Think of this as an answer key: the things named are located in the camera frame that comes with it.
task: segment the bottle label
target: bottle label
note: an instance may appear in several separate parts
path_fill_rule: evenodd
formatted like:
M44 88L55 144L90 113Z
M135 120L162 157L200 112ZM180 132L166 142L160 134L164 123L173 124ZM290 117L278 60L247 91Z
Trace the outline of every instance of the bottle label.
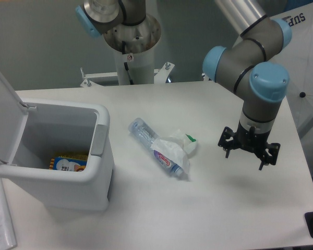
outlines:
M154 156L165 169L168 169L174 166L171 160L169 160L167 157L165 157L163 154L159 153L158 151L154 150Z

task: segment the open lid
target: open lid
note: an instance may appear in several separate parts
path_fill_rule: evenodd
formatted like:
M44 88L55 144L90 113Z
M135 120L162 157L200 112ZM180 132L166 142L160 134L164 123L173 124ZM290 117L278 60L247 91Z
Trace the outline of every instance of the open lid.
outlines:
M26 126L28 112L0 73L0 164L11 164Z

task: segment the plastic water bottle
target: plastic water bottle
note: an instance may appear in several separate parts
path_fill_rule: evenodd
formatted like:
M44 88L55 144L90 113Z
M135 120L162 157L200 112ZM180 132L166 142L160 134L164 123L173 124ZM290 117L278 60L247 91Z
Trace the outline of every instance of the plastic water bottle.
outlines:
M154 140L159 136L155 133L141 118L135 119L129 125L129 131L141 142L145 148L158 160L160 165L170 174L180 177L184 172L183 169L161 153L151 149Z

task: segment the light blue joint cap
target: light blue joint cap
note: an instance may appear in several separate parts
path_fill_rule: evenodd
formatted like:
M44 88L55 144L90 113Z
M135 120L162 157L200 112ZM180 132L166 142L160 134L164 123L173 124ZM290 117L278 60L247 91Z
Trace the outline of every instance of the light blue joint cap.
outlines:
M203 62L203 72L213 81L215 81L215 73L225 47L217 46L208 52Z
M76 7L75 13L77 14L77 17L82 24L85 31L91 36L91 37L99 37L101 34L97 31L97 29L94 27L94 25L91 23L91 21L86 16L85 12L81 9L80 6Z
M284 37L283 48L285 48L287 47L287 45L290 43L292 39L291 27L283 19L273 19L273 21L278 23L283 31L283 37Z
M290 76L283 66L268 61L256 65L249 78L253 92L270 103L283 100L289 81Z

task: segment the white trash bin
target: white trash bin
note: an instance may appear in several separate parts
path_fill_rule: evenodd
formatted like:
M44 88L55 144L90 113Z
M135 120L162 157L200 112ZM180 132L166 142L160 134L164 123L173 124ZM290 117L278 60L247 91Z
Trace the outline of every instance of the white trash bin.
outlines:
M0 73L0 177L48 206L105 210L114 165L102 105L23 99ZM49 169L57 152L89 152L81 172Z

